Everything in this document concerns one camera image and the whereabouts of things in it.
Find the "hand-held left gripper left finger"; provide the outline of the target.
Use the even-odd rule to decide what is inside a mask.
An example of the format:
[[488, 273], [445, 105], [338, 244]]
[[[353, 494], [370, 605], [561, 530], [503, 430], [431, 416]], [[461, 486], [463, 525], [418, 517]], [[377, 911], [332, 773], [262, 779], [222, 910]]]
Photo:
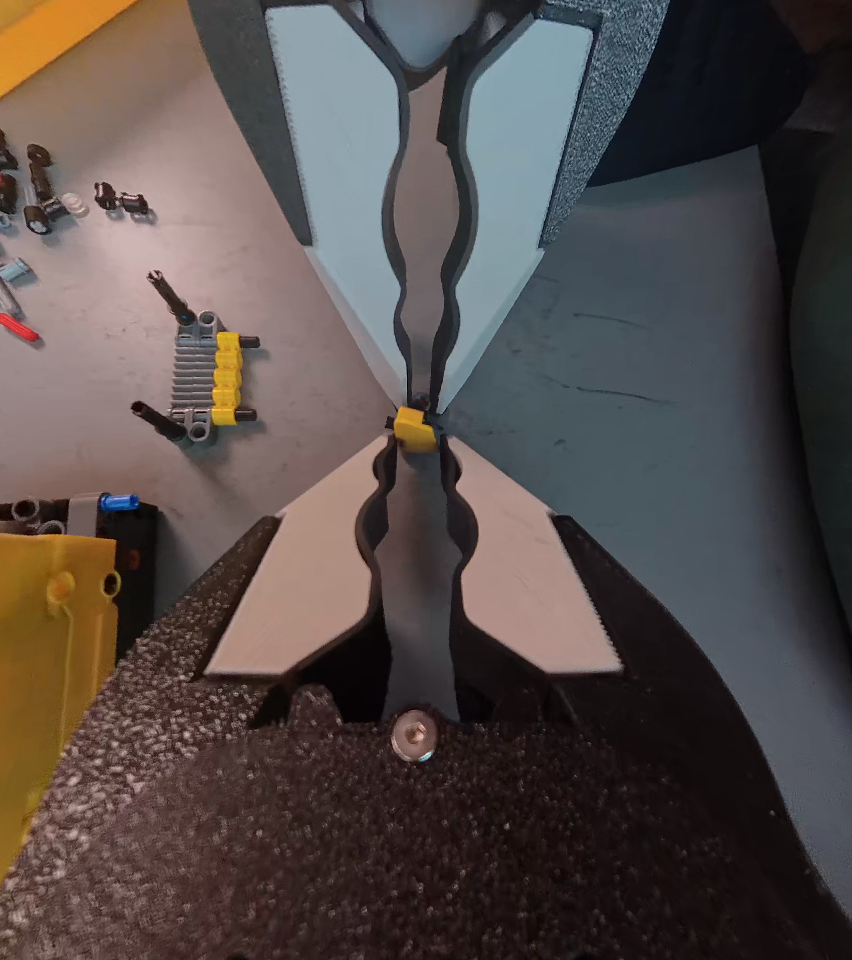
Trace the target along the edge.
[[395, 438], [383, 434], [276, 514], [204, 678], [386, 697], [392, 650], [376, 550], [388, 531], [397, 454]]

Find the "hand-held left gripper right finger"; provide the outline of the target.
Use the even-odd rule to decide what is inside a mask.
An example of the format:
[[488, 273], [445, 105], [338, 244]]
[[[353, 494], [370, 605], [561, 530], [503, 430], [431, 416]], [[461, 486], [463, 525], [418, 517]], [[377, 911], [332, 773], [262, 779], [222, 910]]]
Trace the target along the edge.
[[459, 438], [441, 440], [440, 466], [459, 553], [449, 628], [457, 697], [545, 698], [562, 681], [622, 679], [557, 514]]

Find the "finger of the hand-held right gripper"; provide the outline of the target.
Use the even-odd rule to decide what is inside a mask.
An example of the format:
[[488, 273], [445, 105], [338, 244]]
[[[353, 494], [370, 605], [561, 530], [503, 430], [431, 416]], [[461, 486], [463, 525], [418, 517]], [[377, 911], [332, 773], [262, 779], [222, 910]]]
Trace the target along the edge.
[[535, 15], [468, 62], [450, 105], [459, 216], [441, 269], [431, 404], [444, 413], [542, 259], [542, 233], [594, 30]]
[[404, 406], [408, 284], [395, 198], [408, 148], [406, 77], [356, 5], [273, 4], [264, 24], [309, 226], [305, 253], [385, 395]]

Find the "yellow grey lego arm assembly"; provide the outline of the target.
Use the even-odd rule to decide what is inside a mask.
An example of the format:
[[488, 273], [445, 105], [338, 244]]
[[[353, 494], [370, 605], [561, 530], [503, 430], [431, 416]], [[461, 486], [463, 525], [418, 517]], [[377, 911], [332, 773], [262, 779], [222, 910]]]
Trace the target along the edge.
[[397, 407], [394, 414], [386, 418], [384, 429], [392, 433], [408, 454], [432, 454], [439, 450], [442, 426], [424, 391], [414, 393], [408, 405]]

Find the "black lego elbow connector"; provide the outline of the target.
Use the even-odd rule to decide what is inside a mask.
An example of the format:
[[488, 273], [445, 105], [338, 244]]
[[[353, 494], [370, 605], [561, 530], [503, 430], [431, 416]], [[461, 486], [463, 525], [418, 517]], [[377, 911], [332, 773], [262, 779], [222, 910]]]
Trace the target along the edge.
[[73, 193], [55, 193], [48, 169], [52, 166], [49, 151], [37, 144], [26, 146], [29, 174], [29, 199], [24, 207], [24, 223], [34, 234], [52, 233], [53, 224], [66, 216], [81, 218], [89, 213], [84, 200]]

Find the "grey grille yellow lego subassembly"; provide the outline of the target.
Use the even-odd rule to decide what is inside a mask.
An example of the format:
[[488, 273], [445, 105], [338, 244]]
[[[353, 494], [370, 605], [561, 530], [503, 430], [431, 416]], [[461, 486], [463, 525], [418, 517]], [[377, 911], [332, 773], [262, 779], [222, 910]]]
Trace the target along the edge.
[[132, 413], [179, 448], [210, 445], [221, 428], [256, 423], [257, 410], [242, 398], [242, 372], [261, 339], [227, 330], [213, 311], [193, 311], [161, 271], [146, 278], [176, 322], [171, 386], [166, 413], [142, 401]]

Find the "yellow black lego robot build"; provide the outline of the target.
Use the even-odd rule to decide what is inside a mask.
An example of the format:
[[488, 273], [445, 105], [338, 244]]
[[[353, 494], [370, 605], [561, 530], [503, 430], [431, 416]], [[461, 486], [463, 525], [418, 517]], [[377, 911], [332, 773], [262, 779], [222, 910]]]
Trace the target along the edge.
[[0, 877], [79, 720], [153, 618], [158, 520], [133, 494], [0, 504]]

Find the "yellow plastic parts bin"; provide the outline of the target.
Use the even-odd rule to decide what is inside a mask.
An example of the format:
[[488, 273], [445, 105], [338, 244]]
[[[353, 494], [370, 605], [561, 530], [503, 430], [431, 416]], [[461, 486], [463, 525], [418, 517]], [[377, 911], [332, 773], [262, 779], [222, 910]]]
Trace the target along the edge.
[[132, 1], [0, 1], [0, 99], [131, 6]]

